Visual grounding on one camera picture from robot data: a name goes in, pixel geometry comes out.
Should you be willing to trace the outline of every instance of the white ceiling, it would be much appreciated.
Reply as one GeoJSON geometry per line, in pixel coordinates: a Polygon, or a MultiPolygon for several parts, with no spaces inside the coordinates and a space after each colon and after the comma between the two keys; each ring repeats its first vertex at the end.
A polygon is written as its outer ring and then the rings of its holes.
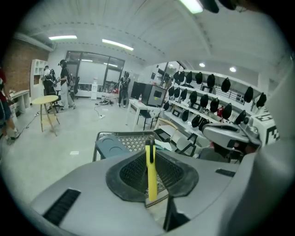
{"type": "Polygon", "coordinates": [[[49,36],[77,35],[56,41],[60,47],[100,52],[142,65],[186,61],[222,62],[267,73],[282,70],[289,47],[268,16],[251,11],[204,11],[191,14],[178,0],[47,0],[36,6],[19,28],[50,44],[49,36]],[[107,45],[109,39],[131,46],[107,45]]]}

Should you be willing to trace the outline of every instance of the round wooden table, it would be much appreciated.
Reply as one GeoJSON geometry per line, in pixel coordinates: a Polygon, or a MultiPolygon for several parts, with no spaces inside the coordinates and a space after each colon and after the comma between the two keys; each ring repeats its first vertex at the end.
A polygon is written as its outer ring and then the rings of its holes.
{"type": "MultiPolygon", "coordinates": [[[[45,111],[46,111],[46,114],[47,114],[47,118],[48,118],[48,122],[50,123],[51,128],[52,128],[52,130],[55,133],[55,136],[57,136],[57,135],[56,135],[56,132],[55,132],[54,127],[52,125],[52,121],[50,119],[50,115],[48,114],[48,110],[46,108],[46,103],[49,103],[51,105],[51,107],[53,108],[52,103],[55,102],[58,98],[59,97],[58,96],[55,96],[55,95],[48,95],[48,96],[43,96],[43,97],[39,97],[39,98],[36,98],[36,99],[32,100],[32,104],[34,104],[34,105],[40,105],[40,118],[41,118],[41,130],[42,130],[42,132],[43,132],[42,105],[44,105],[44,108],[45,108],[45,111]]],[[[57,122],[59,123],[59,120],[57,119],[57,116],[56,116],[56,114],[54,112],[54,109],[52,109],[52,111],[53,111],[53,117],[51,117],[51,118],[56,119],[57,122]]]]}

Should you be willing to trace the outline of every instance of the white pants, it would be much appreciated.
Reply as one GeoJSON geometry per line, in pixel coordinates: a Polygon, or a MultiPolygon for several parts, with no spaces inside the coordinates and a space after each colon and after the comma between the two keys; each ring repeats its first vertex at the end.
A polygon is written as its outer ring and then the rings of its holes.
{"type": "Polygon", "coordinates": [[[68,109],[69,106],[74,106],[75,103],[73,102],[70,96],[70,93],[68,91],[68,85],[66,82],[63,85],[61,85],[60,90],[61,102],[63,104],[64,110],[68,109]]]}

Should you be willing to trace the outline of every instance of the cable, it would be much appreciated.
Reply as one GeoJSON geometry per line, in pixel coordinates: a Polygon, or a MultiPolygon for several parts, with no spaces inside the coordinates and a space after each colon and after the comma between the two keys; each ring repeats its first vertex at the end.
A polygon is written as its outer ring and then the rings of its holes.
{"type": "Polygon", "coordinates": [[[93,108],[96,112],[97,112],[97,114],[98,114],[98,117],[100,117],[101,115],[98,113],[98,111],[96,110],[96,108],[97,107],[100,107],[100,105],[98,105],[98,106],[96,106],[95,108],[93,108]]]}

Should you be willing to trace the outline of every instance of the white cabinet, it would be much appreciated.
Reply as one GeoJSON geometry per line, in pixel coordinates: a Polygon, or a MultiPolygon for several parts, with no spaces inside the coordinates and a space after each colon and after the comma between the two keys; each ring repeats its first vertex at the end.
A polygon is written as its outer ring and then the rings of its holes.
{"type": "Polygon", "coordinates": [[[44,95],[43,83],[41,78],[43,77],[44,67],[47,65],[47,61],[34,59],[31,64],[31,73],[30,73],[30,92],[31,99],[41,97],[44,95]]]}

